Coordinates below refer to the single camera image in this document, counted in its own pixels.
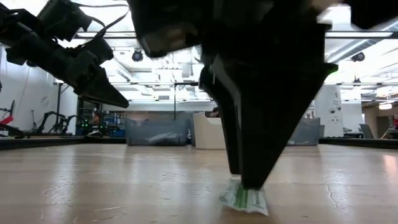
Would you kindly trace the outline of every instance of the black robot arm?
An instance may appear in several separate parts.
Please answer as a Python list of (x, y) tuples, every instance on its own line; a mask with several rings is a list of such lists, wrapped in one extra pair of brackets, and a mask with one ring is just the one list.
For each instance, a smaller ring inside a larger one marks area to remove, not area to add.
[(67, 133), (68, 127), (69, 127), (69, 123), (70, 123), (70, 121), (72, 120), (72, 118), (78, 118), (78, 116), (77, 116), (77, 115), (71, 115), (71, 116), (69, 116), (69, 117), (66, 117), (65, 126), (64, 126), (63, 129), (62, 129), (62, 133), (63, 133), (63, 134), (66, 134), (66, 133)]
[(8, 62), (42, 68), (73, 87), (80, 98), (127, 107), (128, 100), (110, 84), (100, 66), (113, 58), (100, 35), (74, 48), (58, 44), (58, 39), (71, 41), (91, 22), (92, 17), (69, 0), (49, 0), (37, 17), (0, 3), (0, 43), (9, 47)]
[[(325, 78), (337, 70), (325, 63), (330, 26), (318, 24), (317, 16), (343, 1), (127, 1), (148, 56), (201, 45), (200, 87), (220, 106), (230, 171), (245, 188), (260, 189)], [(398, 16), (392, 1), (346, 3), (362, 28)]]
[(61, 124), (62, 124), (64, 121), (67, 120), (67, 118), (66, 118), (65, 115), (63, 115), (63, 114), (60, 114), (60, 113), (57, 113), (57, 112), (54, 112), (54, 111), (46, 112), (46, 113), (44, 113), (43, 121), (41, 122), (40, 126), (39, 126), (39, 127), (37, 128), (37, 130), (36, 130), (36, 133), (37, 133), (37, 134), (42, 134), (42, 133), (43, 133), (45, 123), (47, 122), (47, 119), (48, 119), (49, 116), (51, 116), (51, 115), (57, 115), (57, 116), (61, 119), (61, 122), (60, 122)]

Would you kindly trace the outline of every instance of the green and white wrapper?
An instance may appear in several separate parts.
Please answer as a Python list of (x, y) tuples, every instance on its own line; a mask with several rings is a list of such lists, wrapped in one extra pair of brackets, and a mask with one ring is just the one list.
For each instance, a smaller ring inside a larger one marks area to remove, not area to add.
[(230, 179), (226, 192), (221, 194), (220, 202), (232, 209), (243, 212), (259, 212), (268, 216), (264, 189), (243, 189), (241, 180)]

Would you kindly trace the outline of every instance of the security camera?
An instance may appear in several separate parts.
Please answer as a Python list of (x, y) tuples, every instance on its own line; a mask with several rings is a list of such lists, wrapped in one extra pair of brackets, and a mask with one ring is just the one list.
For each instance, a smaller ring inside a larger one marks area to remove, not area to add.
[(360, 52), (354, 56), (351, 57), (351, 60), (353, 62), (362, 62), (363, 60), (365, 60), (365, 54)]
[(144, 57), (142, 56), (142, 51), (140, 49), (134, 50), (131, 58), (135, 62), (140, 62), (142, 61), (142, 59), (144, 59)]

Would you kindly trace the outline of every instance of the white wall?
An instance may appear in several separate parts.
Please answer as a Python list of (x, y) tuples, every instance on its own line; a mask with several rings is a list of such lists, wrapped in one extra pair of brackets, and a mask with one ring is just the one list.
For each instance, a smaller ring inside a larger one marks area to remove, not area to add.
[(343, 113), (341, 108), (341, 95), (338, 86), (323, 86), (315, 98), (317, 116), (321, 124), (325, 125), (324, 137), (342, 137)]
[[(215, 102), (184, 102), (177, 103), (176, 111), (211, 111), (216, 106)], [(173, 101), (135, 101), (130, 102), (128, 108), (104, 105), (104, 110), (109, 111), (174, 111)]]
[[(78, 97), (73, 92), (73, 88), (68, 87), (67, 85), (62, 85), (62, 90), (65, 91), (61, 94), (60, 113), (64, 114), (65, 116), (71, 116), (76, 114)], [(75, 134), (75, 131), (76, 131), (76, 118), (72, 118), (68, 126), (68, 133)]]
[(343, 112), (343, 126), (358, 132), (359, 124), (364, 124), (362, 118), (362, 104), (361, 102), (343, 102), (341, 104), (341, 111)]
[[(9, 108), (15, 100), (14, 121), (10, 124), (21, 130), (33, 127), (32, 112), (39, 125), (44, 113), (57, 110), (58, 86), (53, 84), (53, 76), (41, 68), (30, 68), (7, 62), (4, 47), (0, 49), (0, 108)], [(77, 96), (73, 89), (67, 90), (62, 96), (61, 114), (76, 114)], [(51, 116), (45, 125), (48, 131), (55, 123), (55, 116)]]

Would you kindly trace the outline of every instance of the wire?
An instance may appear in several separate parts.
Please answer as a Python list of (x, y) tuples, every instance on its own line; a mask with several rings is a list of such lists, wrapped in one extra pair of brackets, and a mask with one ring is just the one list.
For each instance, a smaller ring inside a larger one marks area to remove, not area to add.
[(38, 122), (35, 122), (36, 124), (41, 124), (41, 122), (42, 122), (42, 120), (44, 119), (44, 115), (43, 115), (43, 117), (40, 119), (40, 120), (38, 120)]
[(8, 111), (7, 112), (4, 112), (4, 114), (3, 114), (3, 116), (1, 117), (1, 119), (0, 119), (0, 121), (2, 121), (5, 117), (6, 117), (6, 114), (8, 113)]
[(20, 100), (19, 100), (19, 104), (18, 104), (18, 107), (17, 107), (17, 113), (16, 113), (16, 115), (15, 115), (16, 118), (18, 117), (19, 107), (21, 106), (22, 100), (24, 99), (25, 90), (26, 90), (26, 86), (27, 86), (27, 81), (28, 81), (28, 79), (29, 79), (29, 74), (30, 74), (30, 67), (28, 67), (28, 71), (27, 71), (27, 75), (26, 75), (26, 80), (25, 80), (24, 89), (23, 89), (23, 91), (22, 91), (22, 95), (21, 95), (21, 98), (20, 98)]
[[(79, 6), (79, 7), (91, 7), (91, 8), (107, 8), (107, 7), (127, 7), (127, 8), (129, 8), (129, 6), (126, 5), (126, 4), (110, 4), (110, 5), (102, 5), (102, 6), (91, 6), (91, 5), (80, 4), (80, 3), (74, 2), (74, 5)], [(92, 19), (93, 21), (95, 21), (95, 22), (101, 24), (101, 25), (103, 26), (103, 28), (102, 28), (100, 31), (98, 31), (97, 34), (96, 34), (91, 40), (89, 40), (87, 43), (83, 44), (83, 46), (86, 45), (86, 44), (88, 44), (88, 43), (90, 43), (90, 42), (92, 42), (92, 41), (94, 41), (94, 40), (96, 40), (96, 39), (99, 39), (99, 38), (104, 37), (106, 31), (107, 31), (110, 27), (112, 27), (113, 25), (115, 25), (115, 24), (117, 24), (118, 22), (122, 21), (122, 20), (127, 16), (127, 14), (129, 13), (129, 11), (130, 11), (130, 8), (129, 8), (129, 10), (127, 10), (127, 12), (126, 12), (124, 15), (122, 15), (122, 16), (119, 17), (119, 18), (117, 18), (115, 21), (111, 22), (111, 23), (108, 24), (108, 25), (105, 25), (103, 22), (101, 22), (99, 19), (97, 19), (97, 18), (95, 18), (95, 17), (89, 16), (90, 19)]]

